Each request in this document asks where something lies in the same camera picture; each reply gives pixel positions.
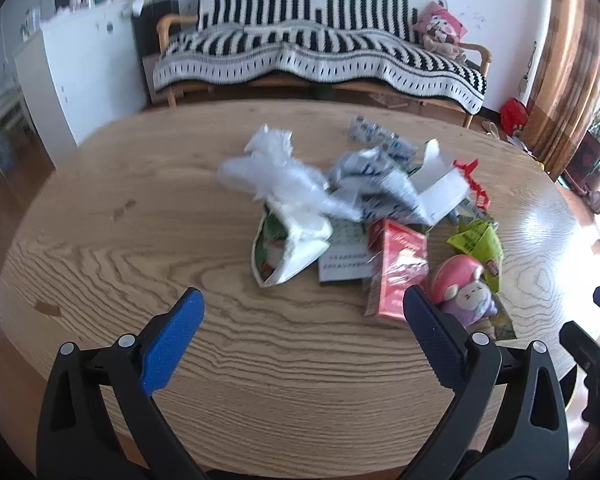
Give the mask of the white cabinet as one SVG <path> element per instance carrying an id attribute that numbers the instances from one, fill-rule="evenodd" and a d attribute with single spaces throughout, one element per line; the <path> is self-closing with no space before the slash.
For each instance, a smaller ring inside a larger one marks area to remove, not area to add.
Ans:
<path id="1" fill-rule="evenodd" d="M 129 0 L 54 16 L 14 61 L 35 128 L 52 153 L 147 104 Z"/>

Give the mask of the red ribbon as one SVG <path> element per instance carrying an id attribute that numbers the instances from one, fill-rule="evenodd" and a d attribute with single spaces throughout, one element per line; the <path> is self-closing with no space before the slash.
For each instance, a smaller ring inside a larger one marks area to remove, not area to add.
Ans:
<path id="1" fill-rule="evenodd" d="M 479 167 L 479 159 L 471 162 L 461 162 L 455 159 L 454 167 L 463 175 L 469 185 L 470 192 L 475 199 L 475 205 L 482 211 L 488 211 L 491 205 L 491 199 L 486 189 L 474 178 L 474 172 Z"/>

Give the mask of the green grey cigarette pack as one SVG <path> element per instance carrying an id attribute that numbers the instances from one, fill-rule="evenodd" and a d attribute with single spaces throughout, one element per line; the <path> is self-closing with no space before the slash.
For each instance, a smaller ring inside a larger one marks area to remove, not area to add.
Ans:
<path id="1" fill-rule="evenodd" d="M 317 260 L 321 283 L 366 280 L 372 276 L 367 233 L 362 223 L 330 218 L 329 248 Z"/>

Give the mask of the lime green snack bag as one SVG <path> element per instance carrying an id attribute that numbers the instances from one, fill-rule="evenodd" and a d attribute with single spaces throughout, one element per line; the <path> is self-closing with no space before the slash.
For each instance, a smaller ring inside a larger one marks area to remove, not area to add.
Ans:
<path id="1" fill-rule="evenodd" d="M 490 222 L 476 219 L 461 223 L 455 234 L 446 241 L 456 252 L 474 257 L 483 266 L 483 281 L 491 292 L 501 288 L 504 250 Z"/>

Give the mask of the red cigarette pack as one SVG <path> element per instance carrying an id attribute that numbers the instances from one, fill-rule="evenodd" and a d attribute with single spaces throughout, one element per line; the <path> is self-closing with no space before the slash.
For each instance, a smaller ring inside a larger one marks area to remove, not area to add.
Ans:
<path id="1" fill-rule="evenodd" d="M 382 219 L 368 231 L 370 281 L 366 316 L 404 322 L 404 292 L 422 285 L 429 273 L 427 237 L 408 226 Z"/>

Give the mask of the blue white blister wrapper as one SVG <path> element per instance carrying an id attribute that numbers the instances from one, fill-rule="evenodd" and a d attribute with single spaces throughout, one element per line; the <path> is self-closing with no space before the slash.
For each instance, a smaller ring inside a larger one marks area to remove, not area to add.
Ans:
<path id="1" fill-rule="evenodd" d="M 348 137 L 370 148 L 381 148 L 390 157 L 404 160 L 404 162 L 412 160 L 417 154 L 417 148 L 412 142 L 381 127 L 376 122 L 369 122 L 362 116 L 355 116 L 351 119 Z"/>

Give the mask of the wooden sofa bench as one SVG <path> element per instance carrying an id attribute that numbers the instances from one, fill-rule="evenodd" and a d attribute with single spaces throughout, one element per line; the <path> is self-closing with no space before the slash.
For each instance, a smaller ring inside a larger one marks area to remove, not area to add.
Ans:
<path id="1" fill-rule="evenodd" d="M 176 103 L 176 92 L 202 88 L 314 87 L 404 96 L 457 108 L 469 124 L 486 96 L 491 52 L 466 50 L 478 64 L 460 63 L 379 29 L 342 30 L 307 21 L 194 29 L 195 15 L 158 21 L 160 58 L 152 76 Z"/>

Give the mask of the white green snack bag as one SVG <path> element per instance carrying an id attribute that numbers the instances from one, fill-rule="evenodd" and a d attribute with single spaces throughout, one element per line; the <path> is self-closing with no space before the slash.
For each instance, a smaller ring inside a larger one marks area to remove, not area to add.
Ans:
<path id="1" fill-rule="evenodd" d="M 269 288 L 288 282 L 326 252 L 332 224 L 315 211 L 272 198 L 263 206 L 251 246 L 251 270 L 258 285 Z"/>

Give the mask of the pink purple plush toy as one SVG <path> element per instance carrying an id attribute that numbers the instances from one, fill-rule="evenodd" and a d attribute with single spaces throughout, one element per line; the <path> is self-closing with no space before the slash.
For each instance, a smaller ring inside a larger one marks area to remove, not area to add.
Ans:
<path id="1" fill-rule="evenodd" d="M 490 287 L 482 279 L 482 264 L 470 255 L 455 255 L 444 260 L 431 274 L 426 292 L 442 312 L 450 314 L 464 327 L 496 315 Z"/>

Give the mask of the clear plastic bag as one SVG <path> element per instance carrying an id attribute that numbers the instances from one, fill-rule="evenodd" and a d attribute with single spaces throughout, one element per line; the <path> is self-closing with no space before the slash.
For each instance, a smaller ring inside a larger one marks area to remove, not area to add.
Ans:
<path id="1" fill-rule="evenodd" d="M 294 158 L 292 131 L 264 124 L 251 137 L 244 154 L 219 166 L 226 188 L 251 194 L 255 200 L 303 208 L 353 222 L 362 220 L 355 198 L 330 190 L 329 180 L 314 166 Z"/>

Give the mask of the brown curtain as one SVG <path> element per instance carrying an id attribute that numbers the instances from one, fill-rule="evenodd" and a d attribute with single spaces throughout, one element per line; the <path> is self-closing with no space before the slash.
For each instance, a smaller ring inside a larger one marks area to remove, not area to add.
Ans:
<path id="1" fill-rule="evenodd" d="M 552 0 L 521 141 L 555 180 L 576 154 L 600 97 L 600 0 Z"/>

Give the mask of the grey white bag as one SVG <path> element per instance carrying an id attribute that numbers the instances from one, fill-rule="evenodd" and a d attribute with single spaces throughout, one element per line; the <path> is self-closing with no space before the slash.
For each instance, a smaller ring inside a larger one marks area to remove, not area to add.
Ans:
<path id="1" fill-rule="evenodd" d="M 329 170 L 338 197 L 352 203 L 361 220 L 391 219 L 402 224 L 432 226 L 407 172 L 381 148 L 343 154 Z"/>

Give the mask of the black speaker box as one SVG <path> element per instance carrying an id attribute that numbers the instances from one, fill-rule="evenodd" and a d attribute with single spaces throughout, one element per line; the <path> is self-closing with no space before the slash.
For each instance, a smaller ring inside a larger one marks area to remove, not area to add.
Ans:
<path id="1" fill-rule="evenodd" d="M 135 47 L 140 60 L 160 52 L 158 21 L 168 14 L 179 14 L 178 0 L 157 0 L 143 6 L 140 15 L 132 15 Z"/>

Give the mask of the black white striped blanket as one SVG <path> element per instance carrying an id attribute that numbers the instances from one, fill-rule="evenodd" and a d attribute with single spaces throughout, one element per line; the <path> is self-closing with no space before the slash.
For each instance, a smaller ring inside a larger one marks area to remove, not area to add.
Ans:
<path id="1" fill-rule="evenodd" d="M 169 39 L 156 90 L 184 81 L 245 84 L 286 73 L 319 84 L 378 80 L 411 98 L 481 110 L 486 74 L 445 0 L 198 0 L 192 30 Z"/>

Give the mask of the white paper box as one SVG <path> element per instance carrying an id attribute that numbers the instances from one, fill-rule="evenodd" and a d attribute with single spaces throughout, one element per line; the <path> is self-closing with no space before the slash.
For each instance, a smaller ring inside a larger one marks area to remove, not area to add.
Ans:
<path id="1" fill-rule="evenodd" d="M 437 139 L 424 147 L 422 164 L 410 175 L 428 226 L 435 226 L 469 194 L 469 184 L 454 165 L 443 157 Z"/>

